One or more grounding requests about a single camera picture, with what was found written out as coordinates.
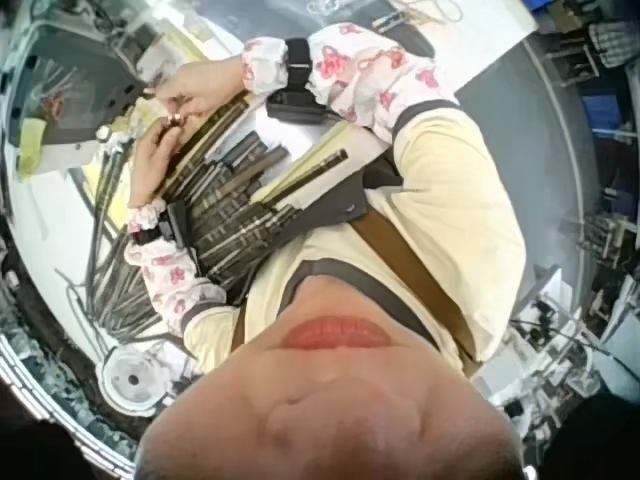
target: sleeve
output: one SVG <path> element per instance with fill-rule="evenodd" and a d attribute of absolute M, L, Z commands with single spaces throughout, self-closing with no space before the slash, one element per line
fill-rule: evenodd
<path fill-rule="evenodd" d="M 438 106 L 457 108 L 430 58 L 406 52 L 393 40 L 351 23 L 326 27 L 309 37 L 313 71 L 307 88 L 318 103 L 368 127 L 391 143 L 400 115 Z M 242 54 L 244 82 L 256 94 L 287 85 L 284 40 L 260 37 Z"/>
<path fill-rule="evenodd" d="M 420 113 L 397 132 L 401 192 L 371 192 L 462 310 L 488 360 L 516 299 L 526 251 L 511 201 L 477 125 L 462 111 Z"/>
<path fill-rule="evenodd" d="M 165 209 L 165 202 L 159 198 L 142 208 L 130 209 L 129 231 L 154 228 Z M 177 248 L 173 241 L 159 238 L 142 246 L 129 244 L 124 257 L 127 263 L 142 269 L 151 304 L 174 335 L 183 336 L 196 316 L 226 302 L 226 292 L 208 279 L 199 278 L 189 252 Z"/>

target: paper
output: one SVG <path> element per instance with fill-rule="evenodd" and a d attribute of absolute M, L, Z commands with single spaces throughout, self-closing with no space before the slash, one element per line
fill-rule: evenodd
<path fill-rule="evenodd" d="M 20 132 L 20 160 L 18 175 L 27 179 L 36 173 L 42 156 L 42 140 L 47 122 L 39 118 L 25 118 Z"/>

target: person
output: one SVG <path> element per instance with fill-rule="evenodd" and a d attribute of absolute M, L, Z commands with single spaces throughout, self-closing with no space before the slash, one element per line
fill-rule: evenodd
<path fill-rule="evenodd" d="M 308 41 L 317 101 L 393 143 L 403 189 L 368 190 L 366 200 L 460 307 L 475 360 L 489 359 L 525 247 L 478 127 L 431 59 L 352 24 Z M 287 83 L 286 49 L 252 40 L 238 57 L 182 67 L 156 95 L 189 116 L 244 89 L 272 92 Z M 138 142 L 133 232 L 153 228 L 165 208 L 154 192 L 179 134 L 159 121 Z M 315 228 L 270 256 L 233 353 L 240 311 L 197 277 L 185 250 L 158 239 L 125 257 L 207 372 L 145 433 L 137 479 L 523 478 L 519 441 L 463 375 L 451 333 L 350 225 Z"/>

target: floor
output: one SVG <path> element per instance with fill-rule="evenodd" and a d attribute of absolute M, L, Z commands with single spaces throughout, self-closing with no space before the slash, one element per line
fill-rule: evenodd
<path fill-rule="evenodd" d="M 556 86 L 557 71 L 540 57 L 531 36 L 458 97 L 485 135 L 527 243 L 521 294 L 535 282 L 534 265 L 558 264 L 576 304 L 588 292 L 594 266 L 560 227 L 593 208 L 595 152 L 577 92 Z"/>

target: floral arm sleeve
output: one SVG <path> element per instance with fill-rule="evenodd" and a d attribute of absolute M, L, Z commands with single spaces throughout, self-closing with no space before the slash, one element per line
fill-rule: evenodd
<path fill-rule="evenodd" d="M 129 209 L 129 232 L 154 228 L 165 209 L 159 198 L 142 208 Z M 153 308 L 175 335 L 182 336 L 193 315 L 226 302 L 225 291 L 206 278 L 198 278 L 187 250 L 178 249 L 175 242 L 159 238 L 142 246 L 129 244 L 124 257 L 130 265 L 141 267 Z"/>
<path fill-rule="evenodd" d="M 433 60 L 412 55 L 393 40 L 343 23 L 313 34 L 309 46 L 314 68 L 307 88 L 318 103 L 371 128 L 382 140 L 392 141 L 405 111 L 413 111 L 413 117 L 431 108 L 457 108 Z M 286 52 L 281 39 L 260 37 L 248 42 L 242 54 L 247 89 L 267 94 L 284 88 Z"/>

